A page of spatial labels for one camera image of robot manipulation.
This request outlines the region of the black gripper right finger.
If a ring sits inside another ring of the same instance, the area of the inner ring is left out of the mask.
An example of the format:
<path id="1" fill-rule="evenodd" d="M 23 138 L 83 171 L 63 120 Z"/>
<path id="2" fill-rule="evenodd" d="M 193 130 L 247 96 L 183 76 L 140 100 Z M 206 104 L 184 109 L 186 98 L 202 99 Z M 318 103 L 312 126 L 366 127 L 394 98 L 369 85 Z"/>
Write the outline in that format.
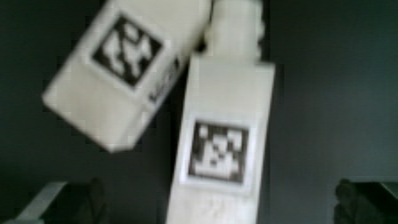
<path id="1" fill-rule="evenodd" d="M 334 224 L 398 224 L 398 182 L 339 181 Z"/>

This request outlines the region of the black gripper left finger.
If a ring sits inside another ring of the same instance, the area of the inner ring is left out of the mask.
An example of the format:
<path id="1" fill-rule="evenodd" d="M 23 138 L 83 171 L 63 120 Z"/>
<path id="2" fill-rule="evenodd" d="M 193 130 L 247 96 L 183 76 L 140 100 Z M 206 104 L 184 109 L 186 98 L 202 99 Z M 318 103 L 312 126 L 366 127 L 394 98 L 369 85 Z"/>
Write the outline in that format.
<path id="1" fill-rule="evenodd" d="M 110 224 L 101 180 L 49 182 L 14 221 L 17 224 Z"/>

